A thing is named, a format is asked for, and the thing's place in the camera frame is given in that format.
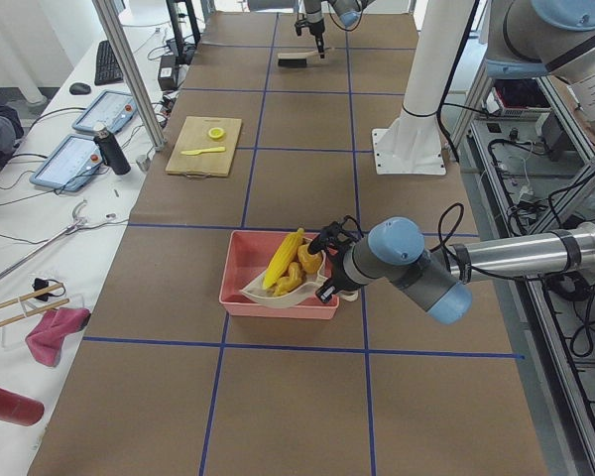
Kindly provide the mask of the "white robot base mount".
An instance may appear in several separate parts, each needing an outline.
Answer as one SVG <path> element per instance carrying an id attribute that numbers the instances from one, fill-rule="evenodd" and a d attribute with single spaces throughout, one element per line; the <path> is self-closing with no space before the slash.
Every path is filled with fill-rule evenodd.
<path id="1" fill-rule="evenodd" d="M 427 3 L 401 113 L 372 131 L 377 174 L 445 174 L 437 114 L 477 8 L 467 0 Z"/>

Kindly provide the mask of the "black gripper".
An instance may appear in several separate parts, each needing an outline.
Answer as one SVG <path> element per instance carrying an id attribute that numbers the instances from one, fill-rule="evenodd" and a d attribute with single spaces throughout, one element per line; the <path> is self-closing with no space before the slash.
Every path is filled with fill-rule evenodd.
<path id="1" fill-rule="evenodd" d="M 349 257 L 351 248 L 363 237 L 363 231 L 356 218 L 345 215 L 340 221 L 332 221 L 320 229 L 308 245 L 308 252 L 324 252 L 331 264 L 331 276 L 315 292 L 321 302 L 329 302 L 342 292 L 353 293 L 360 285 L 352 281 L 344 271 L 343 262 Z"/>
<path id="2" fill-rule="evenodd" d="M 325 44 L 323 34 L 325 32 L 325 25 L 323 14 L 320 10 L 306 11 L 305 13 L 298 13 L 295 21 L 295 31 L 298 36 L 302 35 L 302 30 L 308 29 L 310 34 L 314 36 L 318 55 L 321 59 L 325 58 Z"/>

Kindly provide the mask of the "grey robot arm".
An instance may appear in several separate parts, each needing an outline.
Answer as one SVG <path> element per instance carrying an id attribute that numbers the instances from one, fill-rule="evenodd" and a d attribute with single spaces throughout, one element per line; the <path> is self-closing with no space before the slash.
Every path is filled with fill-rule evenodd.
<path id="1" fill-rule="evenodd" d="M 401 114 L 378 131 L 374 145 L 401 173 L 437 169 L 430 157 L 430 125 L 447 69 L 457 62 L 456 37 L 467 25 L 464 2 L 429 4 Z M 488 76 L 553 75 L 566 80 L 595 134 L 595 1 L 495 1 L 488 25 Z M 334 222 L 308 250 L 325 253 L 332 263 L 331 277 L 317 291 L 320 300 L 386 279 L 433 318 L 451 323 L 469 309 L 472 281 L 595 273 L 595 221 L 531 236 L 443 243 L 433 251 L 424 247 L 417 225 L 404 217 L 389 218 L 358 234 Z"/>
<path id="2" fill-rule="evenodd" d="M 322 5 L 326 4 L 332 9 L 333 23 L 345 32 L 354 31 L 360 24 L 363 14 L 373 3 L 372 0 L 305 0 L 303 12 L 297 14 L 294 24 L 296 34 L 302 35 L 307 29 L 313 36 L 316 46 L 316 54 L 324 59 L 326 47 L 324 43 L 325 21 Z"/>

